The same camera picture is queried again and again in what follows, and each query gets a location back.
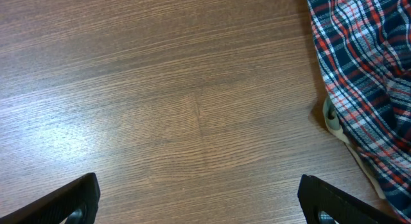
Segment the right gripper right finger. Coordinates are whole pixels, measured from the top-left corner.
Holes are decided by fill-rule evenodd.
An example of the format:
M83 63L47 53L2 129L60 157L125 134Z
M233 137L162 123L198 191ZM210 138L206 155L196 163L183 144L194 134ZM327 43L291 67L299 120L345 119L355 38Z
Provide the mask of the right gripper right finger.
M401 220L389 216L333 185L303 175L297 193L309 224L395 224Z

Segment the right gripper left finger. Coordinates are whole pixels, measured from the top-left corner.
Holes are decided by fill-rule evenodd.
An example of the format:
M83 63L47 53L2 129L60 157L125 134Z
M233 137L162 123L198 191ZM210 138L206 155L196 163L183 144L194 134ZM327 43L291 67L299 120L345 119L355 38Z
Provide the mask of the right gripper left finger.
M100 187L87 173L27 206L1 218L1 223L90 223L98 211Z

